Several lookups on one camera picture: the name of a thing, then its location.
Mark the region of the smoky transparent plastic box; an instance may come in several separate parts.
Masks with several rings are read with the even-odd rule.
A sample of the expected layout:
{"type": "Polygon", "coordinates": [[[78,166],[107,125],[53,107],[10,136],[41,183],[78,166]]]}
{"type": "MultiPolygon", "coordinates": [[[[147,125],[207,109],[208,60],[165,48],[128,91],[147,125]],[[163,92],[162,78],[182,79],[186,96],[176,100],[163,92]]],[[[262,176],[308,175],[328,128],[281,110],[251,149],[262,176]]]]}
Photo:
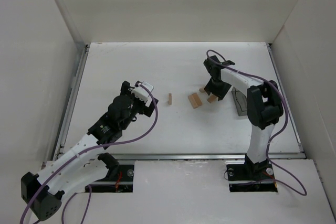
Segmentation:
{"type": "Polygon", "coordinates": [[[232,88],[232,96],[239,116],[247,116],[247,98],[236,88],[232,88]]]}

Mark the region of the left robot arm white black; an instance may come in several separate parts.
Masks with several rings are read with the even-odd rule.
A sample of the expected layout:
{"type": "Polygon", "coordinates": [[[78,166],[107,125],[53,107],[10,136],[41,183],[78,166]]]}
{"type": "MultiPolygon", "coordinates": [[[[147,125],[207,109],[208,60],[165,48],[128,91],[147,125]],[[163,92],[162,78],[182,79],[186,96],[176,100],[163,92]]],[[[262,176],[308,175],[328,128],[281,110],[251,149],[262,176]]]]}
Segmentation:
{"type": "Polygon", "coordinates": [[[153,89],[153,85],[145,81],[137,81],[134,86],[124,81],[120,95],[78,143],[39,172],[23,175],[21,197],[27,206],[19,222],[24,223],[29,210],[38,221],[45,221],[60,209],[71,193],[96,180],[113,177],[119,162],[106,150],[121,144],[119,139],[123,131],[138,115],[158,114],[158,100],[152,95],[153,89]]]}

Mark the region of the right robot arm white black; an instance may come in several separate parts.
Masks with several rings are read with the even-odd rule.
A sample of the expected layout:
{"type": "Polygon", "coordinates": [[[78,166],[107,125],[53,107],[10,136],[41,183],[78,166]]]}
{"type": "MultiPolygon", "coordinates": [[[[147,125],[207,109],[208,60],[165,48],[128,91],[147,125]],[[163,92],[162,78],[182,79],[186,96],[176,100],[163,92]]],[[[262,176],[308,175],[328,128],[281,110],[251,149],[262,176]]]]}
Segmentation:
{"type": "Polygon", "coordinates": [[[269,140],[275,125],[283,115],[282,99],[277,84],[252,77],[231,68],[235,63],[219,61],[207,56],[204,66],[211,78],[204,90],[222,100],[231,88],[240,91],[247,99],[247,117],[252,125],[250,145],[242,164],[228,164],[229,181],[258,181],[269,179],[266,171],[272,169],[268,160],[269,140]]]}

